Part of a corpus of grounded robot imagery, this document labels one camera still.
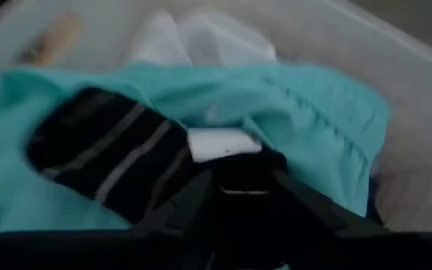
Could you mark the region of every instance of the laundry basket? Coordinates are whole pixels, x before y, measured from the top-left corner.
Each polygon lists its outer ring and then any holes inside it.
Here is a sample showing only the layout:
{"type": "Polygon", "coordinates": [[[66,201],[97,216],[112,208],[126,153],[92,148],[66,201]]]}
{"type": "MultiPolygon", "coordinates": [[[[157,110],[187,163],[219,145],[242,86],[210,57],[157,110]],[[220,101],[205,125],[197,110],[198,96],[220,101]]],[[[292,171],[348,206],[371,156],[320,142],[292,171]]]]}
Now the laundry basket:
{"type": "Polygon", "coordinates": [[[13,55],[0,55],[0,71],[14,64],[19,47],[43,24],[67,11],[79,17],[84,30],[52,65],[106,71],[125,63],[136,30],[153,12],[164,9],[178,19],[210,6],[257,29],[281,60],[332,66],[373,86],[393,112],[379,157],[376,204],[382,219],[392,230],[432,231],[432,48],[344,0],[57,2],[16,1],[0,15],[0,33],[14,27],[25,33],[10,37],[18,46],[12,46],[13,55]],[[26,21],[32,26],[22,28],[26,21]]]}

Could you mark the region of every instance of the clothing tag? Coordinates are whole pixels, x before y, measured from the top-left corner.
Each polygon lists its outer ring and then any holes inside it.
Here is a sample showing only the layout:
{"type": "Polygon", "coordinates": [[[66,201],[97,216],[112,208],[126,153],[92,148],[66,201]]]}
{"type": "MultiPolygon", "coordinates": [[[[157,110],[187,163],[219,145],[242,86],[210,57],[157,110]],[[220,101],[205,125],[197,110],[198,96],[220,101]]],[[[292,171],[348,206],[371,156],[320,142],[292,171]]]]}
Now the clothing tag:
{"type": "Polygon", "coordinates": [[[191,128],[187,141],[195,162],[261,151],[261,144],[244,131],[231,128],[191,128]]]}

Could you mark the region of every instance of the black striped fabric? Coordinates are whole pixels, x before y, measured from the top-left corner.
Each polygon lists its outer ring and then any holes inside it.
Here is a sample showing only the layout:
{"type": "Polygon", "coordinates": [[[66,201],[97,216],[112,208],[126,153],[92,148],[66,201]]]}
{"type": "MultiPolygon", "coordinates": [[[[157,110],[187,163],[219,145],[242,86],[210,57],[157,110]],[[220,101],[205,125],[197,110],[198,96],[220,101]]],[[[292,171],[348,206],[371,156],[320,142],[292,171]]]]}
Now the black striped fabric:
{"type": "Polygon", "coordinates": [[[34,168],[135,224],[191,179],[186,131],[140,103],[86,88],[34,132],[34,168]]]}

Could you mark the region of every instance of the folded clothes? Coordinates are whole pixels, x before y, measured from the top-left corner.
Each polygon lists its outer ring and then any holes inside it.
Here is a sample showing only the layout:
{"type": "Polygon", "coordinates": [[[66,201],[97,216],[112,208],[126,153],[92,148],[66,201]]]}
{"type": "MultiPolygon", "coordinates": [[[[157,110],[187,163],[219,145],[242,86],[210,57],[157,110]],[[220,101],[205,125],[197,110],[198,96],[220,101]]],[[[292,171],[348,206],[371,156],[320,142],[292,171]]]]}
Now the folded clothes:
{"type": "MultiPolygon", "coordinates": [[[[131,225],[100,203],[47,181],[26,161],[36,127],[88,87],[124,95],[183,128],[241,128],[282,153],[295,181],[365,215],[369,171],[384,141],[389,108],[367,86],[337,71],[291,64],[136,64],[94,75],[23,67],[0,79],[0,232],[131,225]]],[[[53,132],[64,138],[61,130],[53,132]]],[[[63,175],[68,163],[48,166],[45,174],[63,175]]]]}

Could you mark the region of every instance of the teal shirt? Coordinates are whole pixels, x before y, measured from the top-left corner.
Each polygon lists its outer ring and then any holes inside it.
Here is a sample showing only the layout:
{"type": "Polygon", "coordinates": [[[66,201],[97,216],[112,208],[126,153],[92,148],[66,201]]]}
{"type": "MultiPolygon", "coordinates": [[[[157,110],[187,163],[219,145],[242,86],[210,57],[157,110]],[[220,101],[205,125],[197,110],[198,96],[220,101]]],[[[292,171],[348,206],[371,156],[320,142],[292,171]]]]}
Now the teal shirt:
{"type": "Polygon", "coordinates": [[[283,153],[295,181],[365,215],[370,167],[384,142],[389,108],[368,86],[336,70],[281,63],[135,64],[105,74],[22,67],[0,78],[0,232],[130,226],[38,175],[26,160],[38,123],[86,86],[138,100],[185,128],[241,128],[283,153]]]}

